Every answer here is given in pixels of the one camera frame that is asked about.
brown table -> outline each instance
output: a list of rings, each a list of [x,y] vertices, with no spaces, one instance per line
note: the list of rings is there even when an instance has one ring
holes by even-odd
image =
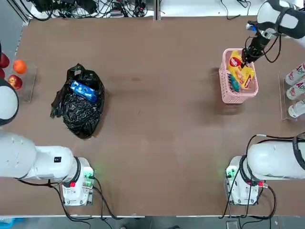
[[[221,100],[218,67],[226,48],[242,48],[250,17],[53,19],[24,28],[18,56],[38,66],[32,101],[5,128],[40,146],[62,145],[97,170],[117,215],[221,215],[224,169],[242,155],[253,134],[296,135],[303,124],[282,121],[278,73],[304,61],[304,50],[284,40],[280,59],[255,63],[259,92],[243,105]],[[77,63],[94,70],[107,89],[104,118],[95,137],[80,140],[51,102]],[[304,181],[268,182],[279,215],[305,215]],[[0,179],[0,215],[63,215],[57,194]],[[264,197],[249,214],[269,214]],[[234,214],[244,214],[234,208]],[[71,214],[98,215],[92,207]]]

red apple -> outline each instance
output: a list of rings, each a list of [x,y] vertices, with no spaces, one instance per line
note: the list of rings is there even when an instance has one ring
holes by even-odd
[[[16,75],[10,75],[8,78],[8,83],[15,89],[18,90],[22,86],[22,79]]]
[[[6,68],[7,66],[9,66],[9,64],[9,58],[4,53],[1,53],[0,68]]]
[[[5,77],[4,70],[0,68],[0,78],[4,79],[4,77]]]

white bottle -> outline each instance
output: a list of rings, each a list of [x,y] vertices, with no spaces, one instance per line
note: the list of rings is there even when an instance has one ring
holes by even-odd
[[[287,84],[293,85],[303,76],[305,76],[305,62],[293,69],[292,72],[286,76],[285,81]]]
[[[288,108],[288,113],[292,118],[297,118],[298,116],[305,113],[305,99],[297,102],[294,105],[291,105]]]
[[[288,99],[294,100],[301,94],[305,93],[305,79],[300,80],[286,92]]]

blue snack package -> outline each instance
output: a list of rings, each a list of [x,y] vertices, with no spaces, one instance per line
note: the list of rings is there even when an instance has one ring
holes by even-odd
[[[80,82],[73,80],[70,88],[75,94],[89,100],[91,103],[95,103],[97,100],[97,92],[92,88],[81,84]]]

plastic basket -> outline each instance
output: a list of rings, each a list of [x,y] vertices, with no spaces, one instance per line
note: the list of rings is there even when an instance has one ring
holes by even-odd
[[[256,96],[258,92],[258,83],[255,74],[254,64],[251,66],[254,70],[254,77],[250,82],[249,88],[241,89],[240,92],[234,92],[229,85],[229,78],[227,75],[227,63],[232,54],[232,51],[238,51],[241,55],[243,49],[226,49],[223,53],[223,62],[219,68],[219,79],[221,87],[221,95],[225,104],[241,104],[249,98]]]

